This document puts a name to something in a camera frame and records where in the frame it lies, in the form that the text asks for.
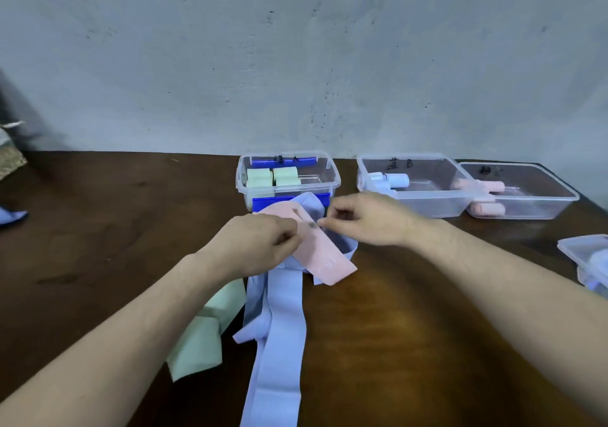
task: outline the blue cloth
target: blue cloth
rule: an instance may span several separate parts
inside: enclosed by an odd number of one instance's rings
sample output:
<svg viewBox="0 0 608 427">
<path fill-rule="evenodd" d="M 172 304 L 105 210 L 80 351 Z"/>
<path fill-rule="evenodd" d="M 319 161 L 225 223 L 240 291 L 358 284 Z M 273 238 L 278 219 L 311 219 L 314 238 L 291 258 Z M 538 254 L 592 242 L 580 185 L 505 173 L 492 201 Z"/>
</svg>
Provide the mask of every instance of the blue cloth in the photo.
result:
<svg viewBox="0 0 608 427">
<path fill-rule="evenodd" d="M 312 193 L 296 198 L 316 221 L 325 208 Z M 327 232 L 336 246 L 351 259 L 357 242 Z M 297 427 L 300 411 L 300 369 L 306 342 L 306 319 L 302 310 L 304 267 L 288 257 L 273 270 L 247 280 L 243 328 L 234 335 L 237 343 L 255 340 L 257 353 L 249 380 L 241 427 Z M 315 285 L 320 281 L 315 278 Z"/>
<path fill-rule="evenodd" d="M 11 212 L 0 207 L 0 225 L 10 224 L 27 216 L 27 211 Z"/>
</svg>

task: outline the wooden table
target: wooden table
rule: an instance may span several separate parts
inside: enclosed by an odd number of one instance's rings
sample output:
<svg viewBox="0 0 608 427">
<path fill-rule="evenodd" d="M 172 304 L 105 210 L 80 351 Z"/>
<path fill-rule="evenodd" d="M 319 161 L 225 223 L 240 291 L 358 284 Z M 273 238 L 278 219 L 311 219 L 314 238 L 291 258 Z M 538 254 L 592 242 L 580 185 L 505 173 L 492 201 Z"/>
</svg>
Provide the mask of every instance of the wooden table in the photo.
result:
<svg viewBox="0 0 608 427">
<path fill-rule="evenodd" d="M 0 229 L 0 399 L 246 213 L 233 156 L 28 158 L 0 183 L 0 206 L 30 211 Z M 355 192 L 356 162 L 337 165 L 338 193 Z M 573 280 L 557 240 L 608 231 L 584 197 L 554 221 L 452 223 Z M 428 262 L 365 245 L 353 261 L 336 286 L 305 279 L 300 426 L 594 424 Z M 232 341 L 239 323 L 221 366 L 172 385 L 165 365 L 131 425 L 237 426 L 255 355 Z"/>
</svg>

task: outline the blue plastic bar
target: blue plastic bar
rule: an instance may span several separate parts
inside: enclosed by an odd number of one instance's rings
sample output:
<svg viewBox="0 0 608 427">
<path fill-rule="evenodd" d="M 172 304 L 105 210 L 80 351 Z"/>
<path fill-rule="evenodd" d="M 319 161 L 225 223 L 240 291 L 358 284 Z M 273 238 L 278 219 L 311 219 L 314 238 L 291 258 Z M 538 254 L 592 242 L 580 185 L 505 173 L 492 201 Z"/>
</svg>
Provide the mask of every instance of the blue plastic bar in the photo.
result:
<svg viewBox="0 0 608 427">
<path fill-rule="evenodd" d="M 278 201 L 289 201 L 292 198 L 295 198 L 297 195 L 289 195 L 289 196 L 270 196 L 268 198 L 253 198 L 252 201 L 252 211 L 259 212 L 266 206 L 270 206 L 273 203 Z M 321 201 L 323 206 L 328 207 L 330 205 L 331 193 L 315 193 L 315 196 Z"/>
<path fill-rule="evenodd" d="M 253 159 L 251 160 L 251 166 L 253 168 L 286 168 L 290 166 L 295 166 L 297 168 L 301 168 L 304 166 L 313 166 L 317 163 L 316 156 L 307 156 L 302 158 L 287 157 L 283 155 L 277 155 L 273 158 L 264 158 L 264 159 Z"/>
</svg>

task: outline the plastic storage box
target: plastic storage box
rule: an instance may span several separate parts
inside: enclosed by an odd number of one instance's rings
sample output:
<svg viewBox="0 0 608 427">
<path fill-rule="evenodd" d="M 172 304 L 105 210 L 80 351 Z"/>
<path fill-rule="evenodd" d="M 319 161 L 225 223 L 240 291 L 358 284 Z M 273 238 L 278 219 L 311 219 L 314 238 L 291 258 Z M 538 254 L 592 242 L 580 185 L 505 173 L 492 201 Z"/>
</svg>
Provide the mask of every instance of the plastic storage box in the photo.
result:
<svg viewBox="0 0 608 427">
<path fill-rule="evenodd" d="M 578 265 L 578 280 L 608 298 L 608 235 L 560 239 L 558 248 Z"/>
<path fill-rule="evenodd" d="M 300 185 L 247 188 L 247 169 L 295 166 Z M 331 157 L 324 151 L 284 151 L 243 155 L 238 161 L 237 189 L 245 195 L 250 211 L 261 211 L 277 201 L 291 200 L 300 193 L 313 192 L 324 206 L 340 186 L 340 173 Z"/>
<path fill-rule="evenodd" d="M 482 219 L 555 219 L 581 196 L 536 164 L 461 162 L 462 168 L 480 181 L 502 181 L 505 191 L 492 193 L 505 207 L 500 216 L 470 215 Z"/>
<path fill-rule="evenodd" d="M 419 154 L 362 154 L 357 156 L 359 171 L 357 188 L 382 193 L 369 174 L 382 172 L 405 173 L 410 184 L 396 188 L 392 197 L 400 200 L 419 214 L 428 217 L 457 217 L 480 190 L 454 160 L 438 153 Z M 467 190 L 452 190 L 456 179 L 471 181 Z"/>
</svg>

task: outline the gray wall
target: gray wall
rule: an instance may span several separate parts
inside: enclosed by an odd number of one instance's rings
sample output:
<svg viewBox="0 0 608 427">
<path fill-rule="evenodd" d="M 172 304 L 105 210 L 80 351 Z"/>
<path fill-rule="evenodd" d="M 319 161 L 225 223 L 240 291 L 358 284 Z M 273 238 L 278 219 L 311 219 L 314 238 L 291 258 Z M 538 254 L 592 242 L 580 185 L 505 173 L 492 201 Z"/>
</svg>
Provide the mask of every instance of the gray wall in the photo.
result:
<svg viewBox="0 0 608 427">
<path fill-rule="evenodd" d="M 608 0 L 0 0 L 28 146 L 441 151 L 608 205 Z"/>
</svg>

